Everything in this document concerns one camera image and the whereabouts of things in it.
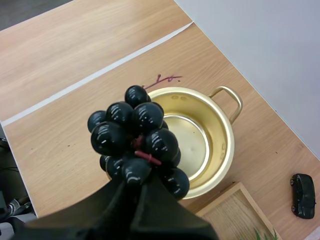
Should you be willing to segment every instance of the pot handle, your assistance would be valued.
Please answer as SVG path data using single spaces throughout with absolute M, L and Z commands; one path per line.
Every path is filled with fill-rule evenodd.
M 208 97 L 212 98 L 213 96 L 215 96 L 217 93 L 221 92 L 222 90 L 225 90 L 238 104 L 238 107 L 236 108 L 234 114 L 229 119 L 230 123 L 233 124 L 234 121 L 237 119 L 237 117 L 239 116 L 239 114 L 242 111 L 243 102 L 242 102 L 240 96 L 235 91 L 233 91 L 232 89 L 230 89 L 229 87 L 226 87 L 226 86 L 218 86 L 215 90 L 213 90 L 209 94 Z

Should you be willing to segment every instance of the white wall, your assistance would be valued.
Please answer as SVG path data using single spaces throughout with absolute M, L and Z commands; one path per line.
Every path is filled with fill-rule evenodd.
M 319 158 L 320 1 L 175 1 Z

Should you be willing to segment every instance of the grape stem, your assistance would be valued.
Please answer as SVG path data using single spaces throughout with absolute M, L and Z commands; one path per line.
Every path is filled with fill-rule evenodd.
M 143 151 L 135 151 L 134 154 L 142 159 L 147 160 L 149 163 L 152 163 L 154 165 L 158 165 L 160 166 L 162 164 L 161 161 L 159 161 L 158 159 L 154 158 L 151 154 L 147 154 Z
M 143 139 L 144 139 L 144 137 L 143 137 L 142 135 L 138 136 L 137 139 L 134 139 L 134 140 L 132 141 L 133 147 L 134 147 L 135 149 L 139 149 L 140 146 L 141 146 L 141 144 L 142 144 Z

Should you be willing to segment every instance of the wooden table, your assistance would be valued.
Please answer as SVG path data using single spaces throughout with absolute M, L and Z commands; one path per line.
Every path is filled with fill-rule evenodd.
M 74 0 L 0 32 L 0 119 L 5 120 L 191 20 L 171 0 Z M 290 210 L 289 179 L 313 177 L 320 197 L 320 161 L 195 25 L 89 83 L 4 127 L 38 216 L 68 207 L 108 179 L 86 124 L 95 110 L 122 100 L 131 85 L 192 88 L 225 85 L 243 100 L 233 124 L 235 156 L 225 179 L 207 194 L 181 201 L 194 213 L 233 181 L 244 184 L 284 240 L 302 240 L 320 225 Z M 214 100 L 230 115 L 234 101 Z

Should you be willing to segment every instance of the wooden tray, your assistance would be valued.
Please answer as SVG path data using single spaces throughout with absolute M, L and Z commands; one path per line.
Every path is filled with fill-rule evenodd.
M 241 182 L 225 189 L 197 216 L 211 223 L 221 240 L 282 240 Z

